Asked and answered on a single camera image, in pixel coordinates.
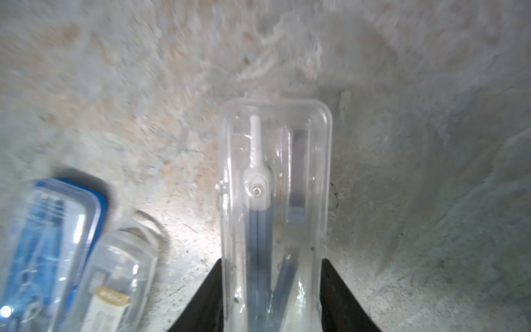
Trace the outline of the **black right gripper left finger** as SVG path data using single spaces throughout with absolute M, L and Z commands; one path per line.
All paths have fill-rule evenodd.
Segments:
M 223 326 L 222 259 L 219 259 L 185 310 L 167 331 L 222 332 Z

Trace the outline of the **clear case beige label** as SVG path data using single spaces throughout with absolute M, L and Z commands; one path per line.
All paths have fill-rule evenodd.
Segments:
M 101 236 L 62 331 L 136 331 L 158 263 L 156 236 L 142 225 Z

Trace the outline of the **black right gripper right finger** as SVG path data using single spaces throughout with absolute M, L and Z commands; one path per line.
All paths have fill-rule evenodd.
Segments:
M 324 332 L 381 332 L 328 259 L 322 260 L 320 302 Z

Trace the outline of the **blue compass set case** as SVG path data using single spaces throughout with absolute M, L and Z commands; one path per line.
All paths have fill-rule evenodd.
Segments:
M 100 192 L 60 178 L 25 188 L 1 244 L 2 331 L 59 331 L 107 208 Z

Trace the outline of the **clear case red label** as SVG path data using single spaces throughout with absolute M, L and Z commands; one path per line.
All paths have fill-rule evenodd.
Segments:
M 333 119 L 319 100 L 224 104 L 218 124 L 226 331 L 321 331 Z

